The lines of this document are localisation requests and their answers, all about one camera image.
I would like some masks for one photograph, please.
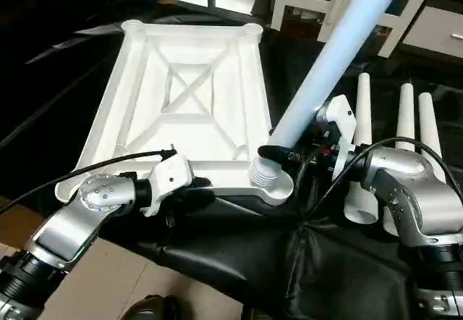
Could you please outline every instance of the black cloth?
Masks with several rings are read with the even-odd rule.
[[[10,198],[68,172],[76,164],[122,35],[92,38],[34,64],[23,63],[51,44],[66,40],[73,30],[127,18],[150,22],[188,13],[179,7],[153,6],[139,0],[88,1],[99,7],[84,2],[87,6],[82,8],[82,0],[50,0],[31,15],[37,19],[37,12],[41,12],[38,36],[34,40],[26,37],[24,50],[18,51],[11,43],[2,54],[7,91],[0,99],[0,116],[2,121],[9,121],[2,126],[2,136],[60,88],[106,60],[1,151],[0,190]],[[21,24],[32,23],[24,19]],[[25,36],[18,25],[5,31],[11,41]],[[271,30],[264,34],[260,55],[274,125],[319,51],[320,44],[315,41],[287,38]],[[333,94],[346,94],[354,106],[357,76],[362,71],[372,77],[374,140],[394,134],[399,87],[411,80],[416,94],[440,90],[436,115],[444,159],[456,170],[463,165],[458,147],[462,101],[458,67],[430,62],[417,65],[406,55],[388,60],[359,55]],[[397,242],[380,224],[358,227],[344,218],[345,188],[325,203],[320,216],[301,214],[307,203],[313,202],[307,197],[316,198],[325,186],[323,179],[309,174],[300,203],[288,201],[276,208],[256,198],[194,197],[172,211],[163,203],[163,213],[174,218],[173,228],[166,225],[164,214],[146,219],[134,211],[110,221],[102,235],[157,264],[261,308],[275,319],[416,319],[416,305],[409,297],[409,271],[398,256]],[[44,214],[59,206],[52,189],[26,203]]]

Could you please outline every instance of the white cylinder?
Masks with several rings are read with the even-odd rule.
[[[442,157],[436,116],[434,114],[433,97],[430,93],[421,93],[418,96],[418,111],[420,113],[421,141]],[[433,165],[434,175],[441,182],[446,182],[446,175],[441,166],[439,166],[439,163],[433,157],[429,156],[427,152],[421,151],[421,154]]]
[[[344,202],[345,217],[357,224],[373,224],[378,221],[378,201],[375,195],[364,190],[360,183],[351,182]]]
[[[371,144],[370,76],[366,72],[359,76],[355,117],[355,145]],[[372,224],[378,221],[378,201],[375,195],[364,190],[358,182],[351,182],[344,202],[344,215],[348,220],[358,224]]]
[[[270,137],[293,147],[392,0],[352,0]]]
[[[398,137],[415,139],[415,105],[413,103],[413,85],[405,83],[400,88],[399,116],[397,117]],[[415,146],[410,143],[396,142],[396,148],[415,151]],[[383,228],[387,233],[399,236],[394,219],[388,206],[383,210]]]
[[[397,118],[398,137],[415,139],[415,105],[413,103],[413,85],[405,83],[400,89],[399,117]],[[396,142],[396,148],[415,151],[415,146],[403,141]]]
[[[354,144],[358,146],[362,144],[370,145],[372,143],[370,76],[366,72],[359,75],[355,118],[357,126],[355,128]]]

